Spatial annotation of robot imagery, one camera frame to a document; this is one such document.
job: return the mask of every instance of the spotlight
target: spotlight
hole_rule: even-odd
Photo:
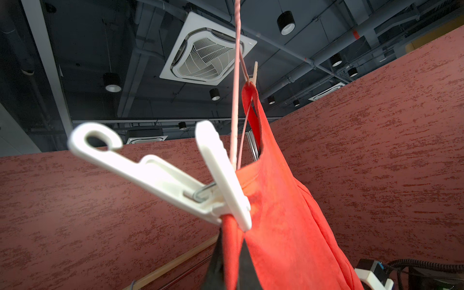
[[[337,66],[337,65],[341,64],[342,63],[342,56],[339,53],[334,54],[330,58],[330,63],[332,64],[332,66]]]
[[[267,98],[267,102],[269,103],[269,105],[272,105],[276,102],[276,100],[274,99],[274,96],[270,96]]]
[[[287,35],[295,29],[295,20],[291,11],[283,12],[279,18],[277,18],[277,25],[282,35]]]
[[[186,130],[187,129],[187,125],[185,124],[185,122],[179,122],[179,130]]]
[[[213,101],[217,101],[217,100],[219,100],[219,99],[221,98],[221,96],[219,95],[219,90],[218,90],[218,88],[211,89],[211,90],[209,91],[209,95],[211,96],[211,99],[212,99]]]
[[[357,74],[358,74],[358,70],[357,70],[355,67],[352,68],[352,69],[350,69],[350,70],[348,71],[348,75],[349,75],[350,77],[354,77],[354,76],[357,75]]]
[[[112,93],[117,93],[121,90],[120,87],[120,78],[117,73],[107,72],[103,75],[103,83],[105,84],[105,89]]]

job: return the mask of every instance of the pink rope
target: pink rope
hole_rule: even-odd
[[[237,170],[239,170],[240,166],[242,165],[243,140],[245,139],[246,121],[248,120],[248,114],[250,113],[250,109],[251,109],[251,103],[250,103],[250,106],[248,106],[248,110],[246,111],[245,124],[243,124],[242,139],[240,140],[240,149],[238,150]]]
[[[231,122],[231,147],[229,159],[234,169],[237,168],[237,138],[238,138],[238,77],[240,74],[240,0],[235,1],[235,60],[233,71],[233,90],[232,90],[232,122]]]
[[[240,64],[242,66],[243,75],[245,76],[245,81],[248,82],[250,80],[250,77],[248,76],[248,72],[246,71],[245,61],[243,60],[242,52],[240,52]]]

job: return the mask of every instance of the air conditioner vent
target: air conditioner vent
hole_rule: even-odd
[[[326,96],[326,95],[330,94],[331,92],[338,90],[339,88],[343,87],[344,85],[345,85],[344,83],[338,83],[338,84],[336,84],[336,85],[334,85],[334,86],[320,92],[319,94],[317,94],[317,95],[315,95],[313,97],[310,97],[308,100],[313,101],[313,102],[317,101],[320,98],[322,98],[323,96]]]
[[[190,12],[160,74],[161,78],[217,85],[233,69],[235,32]],[[240,36],[245,56],[256,41]]]
[[[141,144],[149,142],[160,142],[166,140],[168,136],[158,136],[158,137],[139,137],[139,138],[129,138],[127,144]]]

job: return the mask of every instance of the white plastic clip hanger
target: white plastic clip hanger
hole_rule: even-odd
[[[91,146],[87,142],[89,137],[104,141],[108,150],[101,151]],[[123,146],[119,135],[99,123],[78,126],[69,138],[68,147],[74,155],[112,171],[204,220],[220,225],[221,215],[232,214],[242,231],[250,230],[250,202],[243,194],[213,124],[210,121],[197,123],[195,139],[216,185],[205,186],[155,155],[147,155],[139,163],[125,158],[115,152]]]

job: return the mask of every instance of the wooden clothespin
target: wooden clothespin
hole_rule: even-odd
[[[255,61],[255,67],[253,69],[253,77],[250,78],[250,81],[253,83],[253,85],[256,86],[256,78],[258,77],[258,62]]]

